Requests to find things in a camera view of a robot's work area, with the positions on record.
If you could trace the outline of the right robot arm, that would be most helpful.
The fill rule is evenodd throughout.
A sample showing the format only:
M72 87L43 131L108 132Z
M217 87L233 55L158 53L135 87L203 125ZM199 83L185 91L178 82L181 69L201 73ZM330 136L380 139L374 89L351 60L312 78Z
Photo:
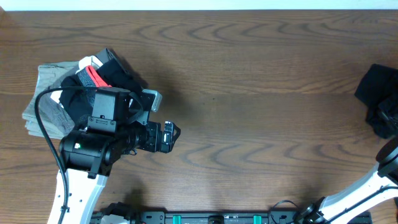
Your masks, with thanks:
M294 223L348 223L373 206L397 197L397 138L385 144L376 165L337 194L322 197L302 210Z

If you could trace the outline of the black t-shirt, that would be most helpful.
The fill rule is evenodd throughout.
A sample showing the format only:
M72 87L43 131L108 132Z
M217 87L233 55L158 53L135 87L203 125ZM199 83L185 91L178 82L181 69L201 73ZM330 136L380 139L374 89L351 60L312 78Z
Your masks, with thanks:
M397 135L397 69L371 65L354 95L367 106L365 121L377 136Z

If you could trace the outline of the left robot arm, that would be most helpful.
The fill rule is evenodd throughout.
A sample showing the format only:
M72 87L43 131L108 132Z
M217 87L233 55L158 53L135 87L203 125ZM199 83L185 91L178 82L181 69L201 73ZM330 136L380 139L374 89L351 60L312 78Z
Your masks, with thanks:
M181 130L173 122L148 120L157 93L143 96L115 87L97 88L85 131L73 130L59 145L63 169L49 223L89 223L113 164L138 149L169 153Z

